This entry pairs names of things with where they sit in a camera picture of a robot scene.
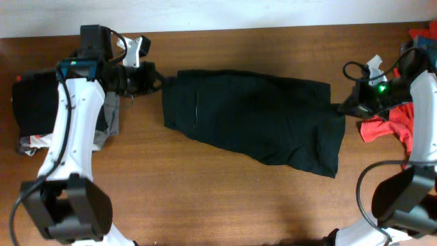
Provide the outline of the dark green shorts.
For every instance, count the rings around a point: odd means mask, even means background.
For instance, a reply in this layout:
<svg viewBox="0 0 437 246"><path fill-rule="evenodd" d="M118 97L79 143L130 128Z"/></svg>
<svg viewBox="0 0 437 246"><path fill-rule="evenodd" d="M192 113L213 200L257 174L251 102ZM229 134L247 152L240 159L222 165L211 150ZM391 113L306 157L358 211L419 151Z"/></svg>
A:
<svg viewBox="0 0 437 246"><path fill-rule="evenodd" d="M264 165L334 178L346 129L330 84L238 70L182 70L164 86L164 125Z"/></svg>

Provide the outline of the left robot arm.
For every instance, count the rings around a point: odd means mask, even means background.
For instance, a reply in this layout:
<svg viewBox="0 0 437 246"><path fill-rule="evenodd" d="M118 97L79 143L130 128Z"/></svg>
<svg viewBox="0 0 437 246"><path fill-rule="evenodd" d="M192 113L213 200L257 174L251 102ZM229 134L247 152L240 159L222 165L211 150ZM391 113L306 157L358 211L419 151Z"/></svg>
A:
<svg viewBox="0 0 437 246"><path fill-rule="evenodd" d="M58 107L48 154L35 180L24 181L17 204L23 205L43 238L64 245L131 245L113 223L111 200L93 182L91 155L105 94L151 94L166 84L144 57L145 36L120 36L124 52L113 54L115 31L83 25L74 57L55 67Z"/></svg>

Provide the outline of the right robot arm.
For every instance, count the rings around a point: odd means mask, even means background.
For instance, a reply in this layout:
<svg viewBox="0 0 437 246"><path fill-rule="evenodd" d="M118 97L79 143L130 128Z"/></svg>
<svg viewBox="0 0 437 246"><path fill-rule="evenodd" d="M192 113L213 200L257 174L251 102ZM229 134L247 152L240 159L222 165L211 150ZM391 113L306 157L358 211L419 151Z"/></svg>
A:
<svg viewBox="0 0 437 246"><path fill-rule="evenodd" d="M333 230L325 245L398 245L424 236L436 235L436 67L422 47L401 52L392 65L400 76L391 80L379 69L380 58L360 64L362 76L338 110L349 116L388 118L390 110L414 106L413 145L406 161L380 161L366 167L356 184L356 203L362 219L348 228ZM381 182L372 198L371 214L361 202L361 185L373 168L399 165L400 173Z"/></svg>

